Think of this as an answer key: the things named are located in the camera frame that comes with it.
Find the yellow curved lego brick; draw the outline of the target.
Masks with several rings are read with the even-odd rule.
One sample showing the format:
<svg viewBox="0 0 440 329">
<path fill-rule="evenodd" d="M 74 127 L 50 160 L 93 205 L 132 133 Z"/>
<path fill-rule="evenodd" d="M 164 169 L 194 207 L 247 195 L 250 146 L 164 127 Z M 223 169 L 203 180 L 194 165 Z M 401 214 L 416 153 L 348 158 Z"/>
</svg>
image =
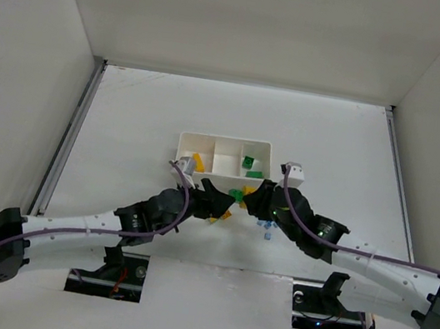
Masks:
<svg viewBox="0 0 440 329">
<path fill-rule="evenodd" d="M 247 208 L 246 202 L 244 201 L 245 196 L 252 194 L 253 192 L 255 192 L 255 190 L 256 190 L 255 187 L 249 187 L 249 186 L 242 187 L 242 198 L 240 199 L 240 202 L 238 204 L 242 209 Z"/>
</svg>

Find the green small lego brick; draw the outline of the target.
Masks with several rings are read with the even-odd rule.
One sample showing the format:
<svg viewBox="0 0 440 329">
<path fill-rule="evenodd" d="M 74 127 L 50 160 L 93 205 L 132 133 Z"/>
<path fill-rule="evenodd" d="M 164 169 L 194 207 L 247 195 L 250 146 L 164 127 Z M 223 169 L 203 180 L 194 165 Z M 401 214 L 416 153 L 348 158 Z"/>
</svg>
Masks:
<svg viewBox="0 0 440 329">
<path fill-rule="evenodd" d="M 230 189 L 228 193 L 234 198 L 236 203 L 240 203 L 243 200 L 243 191 L 238 189 Z"/>
</svg>

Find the green lego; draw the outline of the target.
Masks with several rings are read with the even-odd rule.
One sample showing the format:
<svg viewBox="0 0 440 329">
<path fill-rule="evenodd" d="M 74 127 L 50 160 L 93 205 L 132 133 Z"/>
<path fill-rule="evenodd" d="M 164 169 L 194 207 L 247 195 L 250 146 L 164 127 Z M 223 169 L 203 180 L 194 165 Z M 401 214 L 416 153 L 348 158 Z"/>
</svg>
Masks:
<svg viewBox="0 0 440 329">
<path fill-rule="evenodd" d="M 249 178 L 254 178 L 254 179 L 263 179 L 264 178 L 264 173 L 260 172 L 260 171 L 247 171 L 245 174 L 245 177 L 249 177 Z"/>
</svg>

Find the yellow long lego brick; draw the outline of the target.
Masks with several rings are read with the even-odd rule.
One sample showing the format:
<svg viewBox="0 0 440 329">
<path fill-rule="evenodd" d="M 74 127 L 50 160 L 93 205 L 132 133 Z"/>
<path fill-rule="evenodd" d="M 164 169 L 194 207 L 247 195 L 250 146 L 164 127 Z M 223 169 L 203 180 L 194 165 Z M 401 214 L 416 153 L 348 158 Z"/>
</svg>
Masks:
<svg viewBox="0 0 440 329">
<path fill-rule="evenodd" d="M 203 173 L 206 171 L 205 163 L 203 162 L 203 159 L 201 158 L 200 153 L 195 152 L 192 155 L 193 160 L 195 161 L 195 172 Z"/>
</svg>

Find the green square lego brick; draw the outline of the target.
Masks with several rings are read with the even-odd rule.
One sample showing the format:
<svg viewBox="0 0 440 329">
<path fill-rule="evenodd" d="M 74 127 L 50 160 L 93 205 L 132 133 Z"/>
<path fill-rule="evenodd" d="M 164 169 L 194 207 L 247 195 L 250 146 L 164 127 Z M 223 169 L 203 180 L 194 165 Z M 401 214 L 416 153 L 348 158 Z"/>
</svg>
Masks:
<svg viewBox="0 0 440 329">
<path fill-rule="evenodd" d="M 255 160 L 254 157 L 244 156 L 242 160 L 242 167 L 251 170 L 253 168 L 254 160 Z"/>
</svg>

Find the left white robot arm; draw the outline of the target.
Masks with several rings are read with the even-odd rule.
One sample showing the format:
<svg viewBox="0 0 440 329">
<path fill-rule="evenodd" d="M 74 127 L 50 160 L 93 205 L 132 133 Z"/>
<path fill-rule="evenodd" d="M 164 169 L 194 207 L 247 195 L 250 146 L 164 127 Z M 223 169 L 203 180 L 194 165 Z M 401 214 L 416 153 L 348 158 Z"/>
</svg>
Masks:
<svg viewBox="0 0 440 329">
<path fill-rule="evenodd" d="M 70 268 L 95 270 L 119 264 L 122 247 L 149 243 L 182 222 L 219 218 L 234 197 L 208 179 L 201 185 L 181 179 L 145 201 L 91 216 L 24 216 L 18 207 L 0 211 L 0 283 L 19 272 L 65 262 Z"/>
</svg>

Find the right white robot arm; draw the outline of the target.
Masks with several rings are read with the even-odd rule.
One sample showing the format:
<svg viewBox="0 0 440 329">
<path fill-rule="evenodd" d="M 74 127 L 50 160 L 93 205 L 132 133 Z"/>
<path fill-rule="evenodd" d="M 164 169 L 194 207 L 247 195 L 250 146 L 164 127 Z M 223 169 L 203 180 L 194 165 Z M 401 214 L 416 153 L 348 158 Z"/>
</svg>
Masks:
<svg viewBox="0 0 440 329">
<path fill-rule="evenodd" d="M 413 329 L 440 329 L 439 271 L 394 263 L 365 246 L 340 247 L 348 228 L 314 213 L 294 187 L 265 180 L 243 202 L 251 216 L 275 222 L 304 254 L 337 269 L 321 287 L 294 292 L 296 311 L 333 318 L 354 314 L 363 324 L 374 314 Z"/>
</svg>

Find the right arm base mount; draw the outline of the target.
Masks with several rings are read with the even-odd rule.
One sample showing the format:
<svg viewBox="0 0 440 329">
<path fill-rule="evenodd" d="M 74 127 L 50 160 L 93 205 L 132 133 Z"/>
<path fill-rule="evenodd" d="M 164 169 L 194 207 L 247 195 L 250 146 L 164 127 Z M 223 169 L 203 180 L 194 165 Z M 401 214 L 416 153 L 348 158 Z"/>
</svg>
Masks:
<svg viewBox="0 0 440 329">
<path fill-rule="evenodd" d="M 372 315 L 349 311 L 339 301 L 343 283 L 351 279 L 334 272 L 325 282 L 296 280 L 292 285 L 292 329 L 376 329 Z"/>
</svg>

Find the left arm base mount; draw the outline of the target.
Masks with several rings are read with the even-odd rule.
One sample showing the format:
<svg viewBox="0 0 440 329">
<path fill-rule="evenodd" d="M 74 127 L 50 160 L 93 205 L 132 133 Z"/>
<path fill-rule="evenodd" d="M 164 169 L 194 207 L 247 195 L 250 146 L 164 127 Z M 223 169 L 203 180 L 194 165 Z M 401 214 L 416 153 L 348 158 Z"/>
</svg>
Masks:
<svg viewBox="0 0 440 329">
<path fill-rule="evenodd" d="M 72 269 L 65 281 L 64 291 L 139 303 L 150 257 L 119 250 L 113 252 L 112 258 L 116 262 L 104 264 L 93 272 Z"/>
</svg>

